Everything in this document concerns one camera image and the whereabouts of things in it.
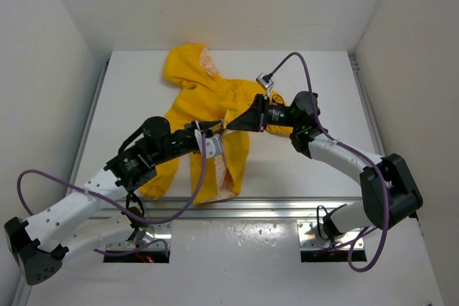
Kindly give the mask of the yellow hooded jacket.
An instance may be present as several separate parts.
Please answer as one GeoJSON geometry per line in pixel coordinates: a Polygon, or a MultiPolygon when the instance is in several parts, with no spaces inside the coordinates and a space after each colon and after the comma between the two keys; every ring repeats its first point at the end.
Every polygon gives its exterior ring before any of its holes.
{"type": "MultiPolygon", "coordinates": [[[[193,120],[229,123],[262,92],[256,82],[221,76],[203,44],[172,49],[165,61],[163,78],[181,88],[165,115],[172,130],[182,129],[193,120]]],[[[225,133],[222,138],[224,153],[207,161],[204,182],[194,200],[197,204],[231,199],[242,190],[250,136],[237,131],[225,133]]]]}

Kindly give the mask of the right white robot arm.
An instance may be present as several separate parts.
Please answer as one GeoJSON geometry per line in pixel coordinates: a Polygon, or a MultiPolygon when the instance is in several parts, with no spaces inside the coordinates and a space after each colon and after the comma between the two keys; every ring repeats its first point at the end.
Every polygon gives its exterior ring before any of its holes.
{"type": "Polygon", "coordinates": [[[262,132],[269,125],[292,128],[289,138],[297,152],[328,164],[360,186],[361,201],[340,206],[322,218],[318,231],[328,241],[354,229],[391,229],[422,207],[423,198],[402,156],[345,148],[322,132],[316,118],[319,113],[314,92],[299,92],[289,106],[272,104],[268,96],[257,94],[251,106],[226,127],[251,132],[262,132]]]}

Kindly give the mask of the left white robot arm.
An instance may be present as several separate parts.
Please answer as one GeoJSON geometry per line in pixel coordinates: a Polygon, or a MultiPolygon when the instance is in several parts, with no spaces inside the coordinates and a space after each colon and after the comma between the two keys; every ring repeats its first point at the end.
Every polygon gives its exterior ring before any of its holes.
{"type": "Polygon", "coordinates": [[[203,160],[222,154],[222,132],[220,120],[193,121],[172,131],[166,118],[148,118],[83,186],[38,214],[8,220],[6,243],[26,283],[43,283],[69,258],[129,239],[150,225],[142,207],[128,209],[118,200],[139,202],[136,190],[165,162],[190,153],[203,160]]]}

